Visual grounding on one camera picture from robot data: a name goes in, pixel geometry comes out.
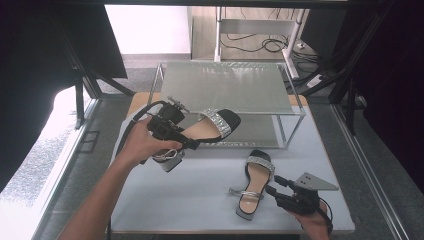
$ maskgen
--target table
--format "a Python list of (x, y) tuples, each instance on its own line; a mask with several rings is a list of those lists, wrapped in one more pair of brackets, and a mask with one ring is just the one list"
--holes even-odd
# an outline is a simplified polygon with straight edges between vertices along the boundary
[[(148, 96), (148, 93), (137, 93), (129, 114), (146, 103)], [(156, 93), (153, 99), (159, 99), (159, 94)], [(338, 186), (307, 102), (304, 98), (302, 101), (307, 114), (290, 148), (262, 150), (271, 156), (277, 175), (296, 180), (304, 172), (309, 172)], [(278, 208), (270, 195), (260, 201), (252, 221), (236, 215), (239, 196), (229, 195), (228, 189), (247, 185), (244, 165), (252, 150), (187, 150), (182, 163), (169, 173), (152, 160), (136, 167), (129, 175), (113, 212), (112, 231), (143, 234), (303, 233), (299, 223)], [(291, 194), (290, 189), (273, 182), (270, 185), (282, 193)], [(320, 196), (333, 209), (334, 234), (354, 231), (355, 225), (342, 189), (320, 191)]]

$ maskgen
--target black cloth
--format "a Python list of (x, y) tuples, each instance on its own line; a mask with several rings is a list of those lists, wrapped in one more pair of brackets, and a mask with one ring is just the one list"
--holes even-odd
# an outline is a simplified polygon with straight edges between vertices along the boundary
[(397, 0), (358, 62), (364, 116), (424, 192), (424, 22), (419, 1)]
[[(52, 21), (55, 16), (59, 24)], [(44, 1), (1, 1), (0, 191), (39, 137), (56, 94), (78, 79), (62, 30), (87, 71), (127, 77), (104, 6), (69, 6), (68, 11)]]

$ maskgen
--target shelf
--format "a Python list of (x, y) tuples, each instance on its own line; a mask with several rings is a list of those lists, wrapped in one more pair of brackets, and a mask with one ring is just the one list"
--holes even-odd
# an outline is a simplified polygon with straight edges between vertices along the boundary
[[(297, 95), (299, 107), (290, 103), (285, 82), (291, 84), (291, 79), (283, 63), (167, 62), (160, 64), (157, 72), (165, 72), (161, 100), (172, 97), (190, 111), (181, 127), (194, 124), (197, 114), (208, 108), (230, 109), (242, 119), (224, 141), (203, 146), (287, 148), (305, 116)], [(293, 122), (282, 119), (287, 116), (298, 117), (292, 131), (284, 126)]]

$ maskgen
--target wire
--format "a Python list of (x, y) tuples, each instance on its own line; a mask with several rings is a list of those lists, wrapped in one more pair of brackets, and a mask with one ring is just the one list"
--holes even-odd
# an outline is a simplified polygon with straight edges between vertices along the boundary
[(313, 62), (297, 62), (296, 63), (296, 68), (297, 69), (299, 69), (300, 71), (302, 71), (302, 72), (305, 72), (305, 73), (313, 73), (314, 71), (307, 71), (307, 70), (305, 70), (305, 69), (303, 69), (300, 65), (301, 64), (314, 64)]
[[(262, 41), (262, 46), (260, 48), (254, 49), (254, 50), (243, 49), (243, 48), (239, 48), (239, 47), (235, 47), (235, 46), (229, 46), (229, 45), (226, 45), (225, 43), (223, 43), (222, 40), (220, 42), (224, 47), (237, 49), (237, 50), (240, 50), (240, 51), (243, 51), (243, 52), (257, 52), (257, 51), (260, 51), (262, 49), (265, 49), (268, 52), (277, 53), (277, 52), (281, 52), (281, 50), (285, 46), (287, 46), (287, 38), (284, 37), (284, 36), (281, 36), (281, 37), (284, 38), (284, 41), (274, 39), (274, 38), (271, 38), (271, 36), (269, 36), (267, 39)], [(277, 46), (277, 49), (269, 48), (269, 44), (274, 44), (275, 46)]]
[(296, 59), (304, 60), (304, 61), (311, 62), (311, 63), (317, 63), (318, 62), (318, 58), (303, 57), (302, 55), (297, 55), (296, 53), (293, 53), (293, 57), (295, 57)]
[(250, 35), (247, 35), (247, 36), (244, 36), (244, 37), (239, 37), (239, 38), (230, 38), (230, 36), (228, 35), (228, 33), (226, 35), (227, 35), (228, 40), (237, 41), (237, 40), (242, 40), (242, 39), (245, 39), (245, 38), (253, 37), (256, 34), (250, 34)]
[(325, 201), (324, 199), (322, 199), (322, 198), (319, 198), (321, 201), (323, 201), (324, 203), (325, 203), (325, 205), (327, 205), (327, 207), (328, 207), (328, 210), (329, 210), (329, 212), (330, 212), (330, 220), (331, 221), (333, 221), (333, 210), (331, 209), (331, 207), (330, 207), (330, 204), (328, 204), (328, 202), (327, 201)]
[(295, 55), (298, 55), (298, 56), (308, 56), (308, 57), (319, 57), (319, 55), (317, 55), (317, 54), (307, 54), (307, 53), (301, 53), (301, 52), (297, 52), (297, 51), (294, 51), (294, 50), (292, 50), (292, 53), (293, 54), (295, 54)]
[(292, 12), (292, 16), (290, 17), (290, 20), (293, 20), (293, 15), (294, 15), (295, 10), (296, 10), (296, 8), (293, 8), (293, 12)]
[[(330, 67), (334, 67), (337, 64), (346, 64), (343, 63), (343, 61), (346, 61), (346, 56), (349, 52), (349, 50), (352, 48), (352, 46), (354, 46), (354, 41), (357, 41), (357, 38), (359, 38), (360, 34), (363, 33), (365, 27), (367, 26), (367, 24), (369, 23), (369, 21), (375, 17), (375, 14), (371, 14), (369, 16), (368, 19), (366, 19), (360, 26), (359, 28), (356, 30), (356, 32), (353, 34), (353, 36), (349, 39), (349, 41), (341, 48), (339, 49), (335, 54), (333, 54), (331, 57), (327, 58), (327, 59), (322, 59), (319, 58), (317, 59), (317, 64), (318, 64), (318, 68), (311, 74), (309, 74), (308, 76), (302, 78), (302, 79), (298, 79), (296, 82), (293, 82), (293, 86), (296, 90), (298, 90), (300, 87), (302, 87), (304, 84), (306, 84), (308, 81), (312, 80), (313, 77), (317, 76), (320, 72), (319, 71), (323, 71), (325, 69), (329, 69)], [(301, 55), (307, 56), (307, 57), (314, 57), (314, 56), (308, 56), (307, 54), (299, 54), (294, 52), (293, 54), (294, 56), (298, 57)], [(341, 77), (342, 75), (344, 75), (345, 73), (345, 68), (343, 68), (341, 71), (339, 71), (336, 75), (331, 76), (329, 79), (327, 79), (326, 81), (328, 83), (334, 82), (335, 80), (337, 80), (337, 78)]]
[(268, 19), (271, 18), (272, 13), (276, 10), (276, 8), (272, 9), (272, 12), (268, 15)]
[(242, 7), (240, 7), (240, 12), (241, 12), (241, 15), (243, 15), (244, 19), (246, 19), (246, 16), (243, 13), (243, 8)]
[(279, 8), (279, 9), (277, 10), (277, 17), (275, 17), (275, 20), (277, 20), (277, 19), (278, 19), (278, 16), (280, 16), (280, 12), (281, 12), (281, 8)]

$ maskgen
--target sandal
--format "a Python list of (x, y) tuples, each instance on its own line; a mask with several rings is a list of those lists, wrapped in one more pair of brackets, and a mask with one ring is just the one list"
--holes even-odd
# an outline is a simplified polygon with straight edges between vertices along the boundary
[(153, 155), (153, 160), (158, 162), (166, 172), (171, 171), (182, 161), (184, 149), (196, 150), (200, 143), (220, 142), (228, 137), (241, 122), (240, 117), (231, 110), (207, 109), (199, 114), (197, 123), (183, 129), (176, 126), (182, 120), (181, 116), (178, 121), (169, 121), (167, 120), (169, 118), (168, 113), (161, 112), (161, 110), (157, 115), (153, 115), (152, 120), (147, 125), (153, 137), (160, 140), (174, 140), (183, 145), (180, 150), (164, 149)]
[(260, 150), (253, 150), (250, 153), (245, 167), (249, 184), (244, 191), (230, 188), (230, 193), (242, 195), (236, 211), (237, 215), (246, 220), (252, 220), (259, 201), (263, 198), (262, 192), (273, 176), (274, 170), (275, 167), (268, 154)]

